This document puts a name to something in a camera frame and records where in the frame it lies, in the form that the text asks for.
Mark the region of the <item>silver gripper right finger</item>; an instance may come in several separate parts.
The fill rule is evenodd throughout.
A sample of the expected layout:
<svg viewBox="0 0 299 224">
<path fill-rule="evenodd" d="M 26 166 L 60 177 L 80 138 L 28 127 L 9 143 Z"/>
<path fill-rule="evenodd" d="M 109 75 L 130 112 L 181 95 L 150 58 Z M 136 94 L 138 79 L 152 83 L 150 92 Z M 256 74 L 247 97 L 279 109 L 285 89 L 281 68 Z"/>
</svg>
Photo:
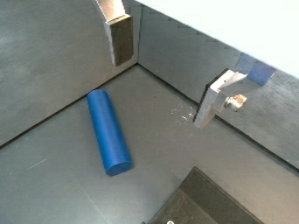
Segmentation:
<svg viewBox="0 0 299 224">
<path fill-rule="evenodd" d="M 261 88 L 275 72 L 272 66 L 241 53 L 235 67 L 224 69 L 205 86 L 193 125 L 202 129 L 225 108 L 237 112 L 248 99 L 245 93 Z"/>
</svg>

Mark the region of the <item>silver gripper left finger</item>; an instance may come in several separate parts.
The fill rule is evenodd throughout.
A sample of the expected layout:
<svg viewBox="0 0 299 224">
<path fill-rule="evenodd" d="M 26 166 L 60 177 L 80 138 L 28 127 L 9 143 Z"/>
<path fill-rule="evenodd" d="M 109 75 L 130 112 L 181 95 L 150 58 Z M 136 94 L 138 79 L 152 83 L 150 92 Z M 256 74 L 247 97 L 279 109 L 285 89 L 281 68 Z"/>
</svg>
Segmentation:
<svg viewBox="0 0 299 224">
<path fill-rule="evenodd" d="M 102 17 L 112 62 L 116 67 L 133 57 L 133 19 L 121 0 L 94 0 Z"/>
</svg>

